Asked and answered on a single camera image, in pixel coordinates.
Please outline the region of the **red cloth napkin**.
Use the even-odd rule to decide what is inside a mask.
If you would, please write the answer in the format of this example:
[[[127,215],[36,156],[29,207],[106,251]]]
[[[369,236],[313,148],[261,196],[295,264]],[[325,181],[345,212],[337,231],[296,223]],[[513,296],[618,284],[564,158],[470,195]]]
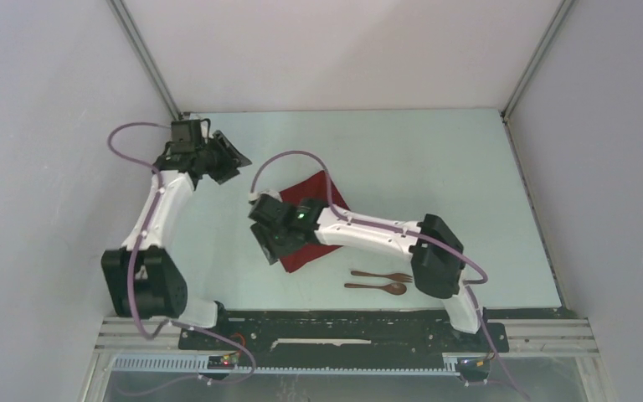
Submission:
[[[327,175],[323,170],[318,171],[306,180],[299,182],[280,193],[284,202],[299,205],[305,198],[327,201]],[[294,253],[280,258],[284,270],[294,273],[304,265],[322,258],[325,255],[340,249],[339,245],[319,245],[308,243]]]

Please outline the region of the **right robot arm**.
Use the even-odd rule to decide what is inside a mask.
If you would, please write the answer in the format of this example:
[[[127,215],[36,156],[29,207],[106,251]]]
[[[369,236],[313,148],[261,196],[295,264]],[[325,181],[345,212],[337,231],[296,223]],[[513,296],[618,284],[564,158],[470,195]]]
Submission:
[[[477,265],[445,221],[393,221],[356,214],[335,204],[305,198],[294,205],[268,193],[249,196],[250,229],[265,258],[274,264],[308,245],[345,246],[390,255],[410,264],[415,287],[439,299],[456,344],[474,350],[486,341],[482,310],[471,296],[464,270]]]

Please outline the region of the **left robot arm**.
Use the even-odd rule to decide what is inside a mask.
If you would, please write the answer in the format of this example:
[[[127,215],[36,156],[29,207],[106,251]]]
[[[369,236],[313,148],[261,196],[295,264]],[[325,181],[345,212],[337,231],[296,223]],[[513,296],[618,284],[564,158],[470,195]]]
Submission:
[[[220,319],[223,305],[189,294],[168,247],[199,181],[226,183],[251,161],[208,118],[172,121],[166,128],[170,138],[155,162],[117,150],[113,134],[106,140],[116,156],[150,172],[151,186],[134,228],[121,246],[104,251],[101,268],[117,317],[183,322],[199,327],[199,338],[210,348],[222,348],[231,338],[231,326]]]

